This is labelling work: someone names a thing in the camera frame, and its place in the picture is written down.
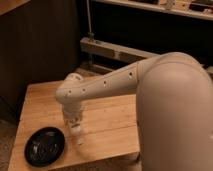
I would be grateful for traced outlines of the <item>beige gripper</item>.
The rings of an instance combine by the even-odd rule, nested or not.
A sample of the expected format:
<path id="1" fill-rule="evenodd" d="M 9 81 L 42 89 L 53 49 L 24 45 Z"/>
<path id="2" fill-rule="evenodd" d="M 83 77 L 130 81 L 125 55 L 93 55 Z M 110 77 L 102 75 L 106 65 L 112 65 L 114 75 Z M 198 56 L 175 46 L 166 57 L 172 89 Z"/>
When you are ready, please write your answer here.
<path id="1" fill-rule="evenodd" d="M 62 112 L 63 112 L 63 118 L 64 118 L 64 125 L 66 128 L 69 128 L 68 124 L 71 125 L 76 125 L 78 124 L 78 126 L 80 128 L 82 128 L 82 108 L 66 108 L 63 107 L 62 108 Z"/>

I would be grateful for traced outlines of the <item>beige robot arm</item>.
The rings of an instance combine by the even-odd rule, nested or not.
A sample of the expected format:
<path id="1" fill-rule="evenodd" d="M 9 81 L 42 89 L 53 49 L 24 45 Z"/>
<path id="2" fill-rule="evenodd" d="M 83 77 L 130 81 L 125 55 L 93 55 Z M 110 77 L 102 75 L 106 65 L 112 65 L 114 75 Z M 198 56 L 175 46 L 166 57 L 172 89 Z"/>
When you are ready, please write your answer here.
<path id="1" fill-rule="evenodd" d="M 143 171 L 213 171 L 213 80 L 192 56 L 171 52 L 85 81 L 69 74 L 55 98 L 80 120 L 87 99 L 134 94 Z"/>

